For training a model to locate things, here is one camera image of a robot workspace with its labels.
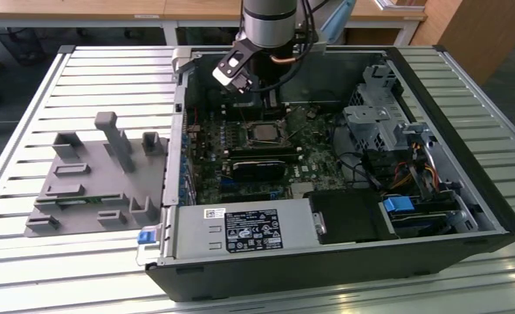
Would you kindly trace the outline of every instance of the warning label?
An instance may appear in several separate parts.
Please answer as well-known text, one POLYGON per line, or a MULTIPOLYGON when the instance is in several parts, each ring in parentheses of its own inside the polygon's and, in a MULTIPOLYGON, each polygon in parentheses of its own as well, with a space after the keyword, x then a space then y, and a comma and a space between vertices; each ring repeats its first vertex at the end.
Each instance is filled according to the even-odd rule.
POLYGON ((283 249, 277 209, 225 213, 225 225, 230 253, 283 249))

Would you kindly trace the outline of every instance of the blue handle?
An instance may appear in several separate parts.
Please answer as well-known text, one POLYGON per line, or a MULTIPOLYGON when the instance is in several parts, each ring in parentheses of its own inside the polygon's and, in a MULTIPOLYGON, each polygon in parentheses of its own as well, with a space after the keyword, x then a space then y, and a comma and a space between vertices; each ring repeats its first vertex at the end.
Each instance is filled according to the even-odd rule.
POLYGON ((355 8, 355 3, 357 0, 343 0, 338 9, 335 9, 331 14, 331 17, 327 19, 326 24, 322 26, 322 32, 326 35, 327 44, 335 43, 342 35, 349 17, 351 16, 353 9, 355 8))

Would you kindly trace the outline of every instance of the wooden table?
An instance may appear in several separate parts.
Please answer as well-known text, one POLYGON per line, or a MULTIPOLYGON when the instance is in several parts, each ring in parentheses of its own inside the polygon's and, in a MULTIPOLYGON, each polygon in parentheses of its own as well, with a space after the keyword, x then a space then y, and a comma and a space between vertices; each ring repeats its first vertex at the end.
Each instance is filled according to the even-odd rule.
POLYGON ((162 27, 166 0, 0 0, 0 27, 162 27))
MULTIPOLYGON (((178 45, 179 27, 238 27, 242 0, 166 0, 167 43, 178 45)), ((397 45, 407 45, 415 35, 423 12, 383 11, 374 0, 358 0, 346 28, 401 29, 397 45)))

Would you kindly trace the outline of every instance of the white sticker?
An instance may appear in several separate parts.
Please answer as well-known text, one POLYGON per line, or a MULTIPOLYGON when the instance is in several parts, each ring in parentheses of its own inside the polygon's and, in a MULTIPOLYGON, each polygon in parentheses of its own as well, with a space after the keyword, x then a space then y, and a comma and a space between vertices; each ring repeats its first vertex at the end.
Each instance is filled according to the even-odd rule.
POLYGON ((134 18, 161 18, 159 15, 151 15, 151 14, 137 14, 134 15, 134 18))
POLYGON ((211 218, 225 218, 225 208, 207 208, 203 213, 205 213, 205 219, 211 219, 211 218))

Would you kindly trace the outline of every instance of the black plastic component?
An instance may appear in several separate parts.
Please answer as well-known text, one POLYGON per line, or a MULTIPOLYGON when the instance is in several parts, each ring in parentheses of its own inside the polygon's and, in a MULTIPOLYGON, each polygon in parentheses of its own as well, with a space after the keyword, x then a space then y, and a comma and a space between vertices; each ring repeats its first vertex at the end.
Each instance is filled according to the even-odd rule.
POLYGON ((327 233, 322 244, 398 239, 390 233, 378 203, 381 195, 371 189, 310 192, 314 213, 322 213, 327 233))
POLYGON ((261 149, 234 149, 229 151, 229 158, 234 162, 253 160, 281 160, 297 162, 299 154, 294 147, 267 147, 261 149))
POLYGON ((493 183, 493 180, 483 167, 481 166, 474 153, 461 138, 457 129, 451 125, 451 122, 443 114, 441 107, 435 103, 429 90, 421 82, 421 79, 418 78, 415 71, 409 65, 409 62, 401 54, 399 50, 395 47, 391 47, 386 50, 386 52, 389 58, 395 64, 397 70, 407 80, 411 92, 419 101, 427 118, 434 124, 434 131, 438 131, 442 136, 441 140, 446 142, 451 152, 454 153, 454 156, 458 158, 458 162, 462 168, 466 170, 467 176, 474 183, 477 190, 485 199, 485 202, 491 208, 501 222, 501 225, 513 233, 507 242, 515 242, 515 212, 509 202, 506 201, 501 190, 493 183))
POLYGON ((233 165, 233 178, 237 182, 277 181, 286 168, 285 162, 239 162, 233 165))
POLYGON ((386 152, 367 150, 362 159, 363 167, 379 182, 387 186, 394 182, 395 167, 401 162, 409 162, 411 156, 410 150, 390 150, 386 152))
POLYGON ((225 74, 225 76, 229 78, 235 77, 239 74, 242 67, 251 59, 253 55, 255 55, 259 51, 262 51, 262 48, 253 44, 250 39, 237 41, 234 48, 219 62, 218 69, 225 74), (239 61, 234 67, 229 63, 231 58, 237 58, 239 61))
POLYGON ((246 203, 249 201, 270 201, 270 200, 271 200, 270 193, 222 196, 222 203, 246 203))

